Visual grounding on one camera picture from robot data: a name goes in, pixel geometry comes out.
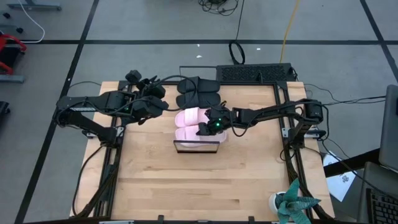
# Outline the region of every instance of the floor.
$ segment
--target floor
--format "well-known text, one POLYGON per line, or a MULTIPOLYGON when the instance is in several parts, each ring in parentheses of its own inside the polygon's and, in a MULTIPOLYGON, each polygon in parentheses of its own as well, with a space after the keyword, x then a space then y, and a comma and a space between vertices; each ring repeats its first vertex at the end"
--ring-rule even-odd
MULTIPOLYGON (((71 83, 122 80, 136 69, 144 77, 178 74, 180 65, 232 64, 228 42, 235 39, 243 1, 231 16, 203 12, 194 0, 57 0, 62 11, 29 11, 46 30, 41 44, 29 44, 15 74, 24 84, 0 83, 0 100, 12 113, 0 129, 0 217, 13 223, 42 146, 51 141, 25 222, 67 218, 83 159, 85 137, 74 129, 49 129, 55 103, 71 83)), ((246 63, 277 63, 294 0, 245 0, 238 40, 246 63)), ((398 23, 395 0, 303 0, 285 48, 299 79, 327 88, 339 100, 384 95, 397 84, 398 23)), ((0 11, 23 34, 41 32, 20 10, 0 11)), ((185 69, 186 76, 215 78, 210 69, 185 69)), ((331 102, 325 91, 308 96, 331 102)), ((97 95, 98 86, 78 85, 70 96, 97 95)), ((379 147, 384 104, 330 107, 330 137, 349 156, 379 147)), ((333 143, 327 143, 344 157, 333 143)), ((361 182, 345 200, 334 200, 336 215, 356 217, 361 182)))

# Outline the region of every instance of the black strip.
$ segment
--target black strip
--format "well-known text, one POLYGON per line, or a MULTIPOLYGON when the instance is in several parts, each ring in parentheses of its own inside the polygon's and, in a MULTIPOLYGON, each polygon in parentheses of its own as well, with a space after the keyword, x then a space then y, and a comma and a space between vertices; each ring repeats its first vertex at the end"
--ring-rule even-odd
POLYGON ((398 45, 398 40, 385 40, 386 45, 398 45))
MULTIPOLYGON (((232 40, 85 40, 84 44, 99 45, 172 45, 172 44, 229 44, 232 40)), ((79 44, 80 40, 43 40, 36 44, 79 44)), ((240 44, 277 44, 283 40, 239 40, 240 44)), ((398 40, 387 40, 389 45, 398 45, 398 40)), ((293 45, 378 45, 378 40, 286 40, 286 44, 293 45)))
MULTIPOLYGON (((93 21, 94 14, 98 5, 99 0, 94 0, 93 5, 91 7, 90 13, 88 15, 85 28, 83 29, 83 33, 81 34, 79 45, 76 49, 75 56, 73 57, 72 63, 69 68, 68 76, 63 84, 63 88, 61 91, 60 97, 66 95, 68 93, 68 89, 70 86, 70 82, 73 78, 73 74, 75 73, 77 63, 80 58, 81 51, 83 50, 84 41, 87 38, 88 30, 90 29, 91 22, 93 21)), ((33 170, 32 176, 30 177, 27 189, 25 191, 24 198, 22 199, 21 205, 18 210, 17 217, 14 223, 20 224, 24 222, 27 210, 29 209, 30 201, 32 200, 33 193, 36 189, 37 182, 39 181, 40 173, 42 171, 45 158, 47 157, 47 153, 50 148, 50 144, 55 132, 56 124, 51 121, 49 129, 47 130, 47 134, 45 135, 44 143, 39 153, 39 157, 37 158, 37 162, 35 168, 33 170)))
POLYGON ((376 24, 376 21, 375 21, 374 18, 373 18, 373 15, 372 15, 372 13, 371 13, 371 11, 370 11, 370 9, 369 9, 368 4, 366 3, 365 0, 360 0, 360 1, 361 1, 361 4, 362 4, 362 7, 363 7, 363 9, 364 9, 364 11, 365 11, 365 13, 366 13, 366 16, 367 16, 368 19, 369 19, 369 22, 371 23, 371 26, 372 26, 372 28, 373 28, 373 31, 374 31, 374 33, 375 33, 375 35, 376 35, 378 41, 380 42, 381 49, 383 49, 384 55, 385 55, 386 58, 387 58, 387 61, 388 61, 388 64, 390 65, 390 67, 391 67, 392 73, 393 73, 394 76, 396 77, 396 80, 398 80, 398 68, 397 68, 397 64, 396 64, 394 58, 392 57, 392 55, 391 55, 391 53, 390 53, 390 50, 388 49, 388 46, 387 46, 386 42, 384 41, 383 36, 381 35, 381 32, 380 32, 380 30, 379 30, 379 28, 378 28, 378 26, 377 26, 377 24, 376 24))
POLYGON ((79 44, 80 40, 42 40, 39 43, 34 44, 79 44))

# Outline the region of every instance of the slipper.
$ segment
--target slipper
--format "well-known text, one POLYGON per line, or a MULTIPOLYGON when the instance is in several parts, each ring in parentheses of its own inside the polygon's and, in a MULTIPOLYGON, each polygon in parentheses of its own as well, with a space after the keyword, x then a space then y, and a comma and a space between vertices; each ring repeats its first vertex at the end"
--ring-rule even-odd
MULTIPOLYGON (((220 82, 219 81, 207 80, 207 79, 202 79, 199 77, 192 77, 189 79, 192 80, 196 84, 198 93, 216 93, 220 90, 220 82)), ((195 90, 193 83, 187 79, 181 80, 177 84, 177 91, 179 93, 184 94, 184 93, 188 93, 193 90, 195 90)))
MULTIPOLYGON (((220 143, 226 140, 226 131, 223 131, 221 134, 216 134, 215 136, 199 136, 197 135, 198 131, 199 131, 198 125, 178 128, 175 131, 175 139, 185 140, 185 141, 218 141, 220 143)), ((181 144, 187 147, 198 147, 198 146, 207 145, 206 143, 181 143, 181 144)))
POLYGON ((219 105, 219 103, 221 103, 221 97, 219 96, 218 93, 189 92, 183 95, 179 95, 178 97, 176 97, 175 101, 181 109, 194 108, 194 107, 209 108, 211 106, 219 105))
POLYGON ((174 121, 179 128, 198 125, 201 122, 207 123, 209 119, 205 115, 207 109, 189 108, 179 112, 174 121))

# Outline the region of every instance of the black slipper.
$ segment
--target black slipper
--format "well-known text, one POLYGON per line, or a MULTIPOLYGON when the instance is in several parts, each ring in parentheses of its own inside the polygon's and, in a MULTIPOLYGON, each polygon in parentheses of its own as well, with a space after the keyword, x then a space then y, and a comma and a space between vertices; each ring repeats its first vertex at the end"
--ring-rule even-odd
POLYGON ((194 94, 194 92, 189 92, 183 95, 179 95, 178 97, 176 97, 175 101, 180 108, 188 102, 188 104, 182 109, 194 107, 209 108, 210 106, 216 106, 221 103, 221 98, 218 93, 196 93, 192 99, 192 96, 194 94))
MULTIPOLYGON (((207 80, 199 77, 192 77, 189 79, 196 84, 198 93, 216 93, 220 90, 219 81, 207 80)), ((193 91, 194 89, 195 87, 192 82, 186 79, 181 80, 177 85, 177 91, 182 94, 193 91)))

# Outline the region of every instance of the pink slipper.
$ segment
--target pink slipper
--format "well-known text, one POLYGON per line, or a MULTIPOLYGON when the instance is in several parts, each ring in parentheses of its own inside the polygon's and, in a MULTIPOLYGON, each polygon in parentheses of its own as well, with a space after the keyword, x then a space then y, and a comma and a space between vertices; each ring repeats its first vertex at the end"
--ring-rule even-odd
MULTIPOLYGON (((199 131, 199 125, 188 126, 184 128, 178 128, 175 131, 176 140, 186 140, 186 141, 218 141, 220 143, 224 142, 226 139, 226 131, 221 134, 216 134, 215 136, 199 136, 197 132, 199 131)), ((181 143, 183 146, 187 147, 197 147, 207 145, 205 143, 181 143)))
POLYGON ((205 112, 207 109, 189 108, 179 112, 174 121, 175 125, 179 128, 197 125, 201 122, 207 123, 209 119, 206 117, 205 112))

